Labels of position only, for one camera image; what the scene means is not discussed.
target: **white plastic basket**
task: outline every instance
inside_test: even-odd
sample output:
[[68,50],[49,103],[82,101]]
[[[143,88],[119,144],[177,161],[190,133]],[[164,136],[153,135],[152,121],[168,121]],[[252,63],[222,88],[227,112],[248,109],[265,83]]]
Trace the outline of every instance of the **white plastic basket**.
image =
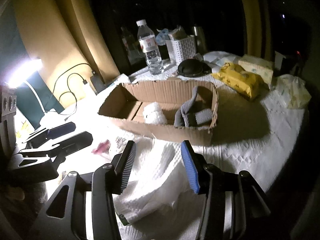
[[179,41],[166,41],[170,60],[179,65],[182,61],[196,54],[196,42],[193,35]]

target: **transparent plastic bag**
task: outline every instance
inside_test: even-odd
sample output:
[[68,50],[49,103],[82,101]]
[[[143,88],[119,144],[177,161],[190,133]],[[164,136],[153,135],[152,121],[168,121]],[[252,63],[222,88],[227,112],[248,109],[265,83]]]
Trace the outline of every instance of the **transparent plastic bag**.
[[311,99],[304,84],[301,78],[289,74],[278,77],[276,91],[281,98],[281,104],[289,109],[304,108]]

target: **water bottle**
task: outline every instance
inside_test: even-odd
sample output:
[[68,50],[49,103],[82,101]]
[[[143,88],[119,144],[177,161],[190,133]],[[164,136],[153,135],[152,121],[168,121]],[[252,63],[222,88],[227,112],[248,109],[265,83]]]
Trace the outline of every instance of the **water bottle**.
[[145,55],[149,71],[152,75],[161,74],[164,69],[158,45],[156,43],[156,36],[147,26],[146,20],[137,21],[137,25],[139,27],[138,40],[142,52]]

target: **lamp head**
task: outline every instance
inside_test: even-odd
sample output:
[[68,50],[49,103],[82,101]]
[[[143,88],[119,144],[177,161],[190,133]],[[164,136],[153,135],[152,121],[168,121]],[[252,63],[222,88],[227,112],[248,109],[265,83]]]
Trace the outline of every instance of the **lamp head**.
[[34,72],[42,67],[41,59],[33,59],[23,63],[12,75],[8,85],[11,88],[17,88],[20,86],[27,78],[29,78]]

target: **white bottle cap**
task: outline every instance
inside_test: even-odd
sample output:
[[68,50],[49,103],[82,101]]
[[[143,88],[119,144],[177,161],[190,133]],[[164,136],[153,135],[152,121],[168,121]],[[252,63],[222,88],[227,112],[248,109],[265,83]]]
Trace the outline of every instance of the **white bottle cap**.
[[142,26],[142,25],[146,25],[147,23],[146,23],[146,20],[139,20],[139,21],[137,21],[137,25],[138,26]]

